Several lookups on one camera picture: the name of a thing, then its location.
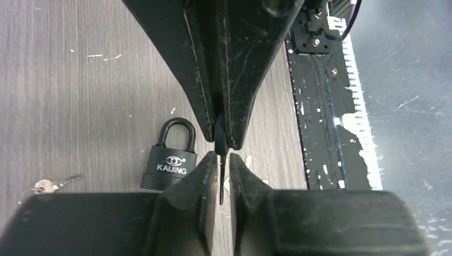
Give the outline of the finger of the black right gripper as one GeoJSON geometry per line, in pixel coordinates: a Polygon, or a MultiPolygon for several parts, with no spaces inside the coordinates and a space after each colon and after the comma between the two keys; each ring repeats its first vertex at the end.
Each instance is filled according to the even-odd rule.
{"type": "Polygon", "coordinates": [[[215,149],[243,147],[257,92],[303,1],[218,1],[215,149]]]}
{"type": "Polygon", "coordinates": [[[201,24],[211,1],[124,1],[184,90],[204,138],[214,140],[215,112],[201,24]]]}

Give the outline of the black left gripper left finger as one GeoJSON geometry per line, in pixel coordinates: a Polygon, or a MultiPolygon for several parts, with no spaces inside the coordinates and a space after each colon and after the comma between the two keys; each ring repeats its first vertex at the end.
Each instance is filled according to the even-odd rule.
{"type": "Polygon", "coordinates": [[[217,156],[162,193],[34,195],[1,236],[1,255],[211,255],[217,156]]]}

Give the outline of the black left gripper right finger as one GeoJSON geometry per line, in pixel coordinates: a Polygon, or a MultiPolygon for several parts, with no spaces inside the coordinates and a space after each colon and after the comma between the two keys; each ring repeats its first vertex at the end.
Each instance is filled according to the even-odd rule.
{"type": "Polygon", "coordinates": [[[387,191],[278,190],[231,154],[234,255],[429,255],[404,202],[387,191]]]}

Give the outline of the black Kaijing padlock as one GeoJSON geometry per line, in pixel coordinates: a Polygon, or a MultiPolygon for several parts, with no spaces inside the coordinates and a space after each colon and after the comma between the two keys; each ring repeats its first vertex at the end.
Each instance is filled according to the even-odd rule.
{"type": "Polygon", "coordinates": [[[193,124],[185,118],[169,119],[162,127],[158,142],[151,147],[148,164],[143,173],[142,189],[164,191],[192,172],[196,166],[196,131],[193,124]],[[170,128],[182,125],[188,131],[185,150],[168,148],[166,139],[170,128]]]}

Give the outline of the black head key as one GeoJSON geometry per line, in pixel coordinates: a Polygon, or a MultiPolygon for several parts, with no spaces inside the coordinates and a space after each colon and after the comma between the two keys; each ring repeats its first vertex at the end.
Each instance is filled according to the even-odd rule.
{"type": "Polygon", "coordinates": [[[215,122],[214,150],[220,157],[219,204],[224,201],[225,164],[229,152],[228,138],[225,130],[225,115],[221,112],[215,122]]]}

